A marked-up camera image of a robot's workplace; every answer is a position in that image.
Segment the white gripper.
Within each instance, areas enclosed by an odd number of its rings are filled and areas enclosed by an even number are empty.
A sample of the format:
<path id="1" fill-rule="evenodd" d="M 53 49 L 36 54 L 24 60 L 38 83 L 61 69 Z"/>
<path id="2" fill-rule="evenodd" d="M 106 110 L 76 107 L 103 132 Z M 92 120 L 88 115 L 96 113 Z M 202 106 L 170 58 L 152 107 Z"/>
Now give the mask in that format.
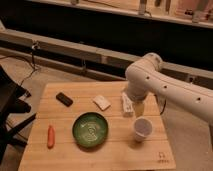
<path id="1" fill-rule="evenodd" d="M 128 85 L 125 89 L 125 92 L 128 98 L 134 102 L 133 108 L 135 111 L 135 116 L 140 117 L 144 113 L 145 104 L 143 101 L 146 99 L 148 95 L 148 91 L 145 89 L 139 89 L 135 86 Z"/>

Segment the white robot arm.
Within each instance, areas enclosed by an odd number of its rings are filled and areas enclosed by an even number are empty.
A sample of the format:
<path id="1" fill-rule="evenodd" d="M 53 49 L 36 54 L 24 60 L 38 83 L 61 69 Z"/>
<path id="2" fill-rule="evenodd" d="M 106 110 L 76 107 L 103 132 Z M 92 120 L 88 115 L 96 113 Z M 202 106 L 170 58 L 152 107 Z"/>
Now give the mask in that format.
<path id="1" fill-rule="evenodd" d="M 129 65 L 125 71 L 127 96 L 133 102 L 143 101 L 152 92 L 213 125 L 213 90 L 166 76 L 160 72 L 162 65 L 156 53 L 147 53 Z"/>

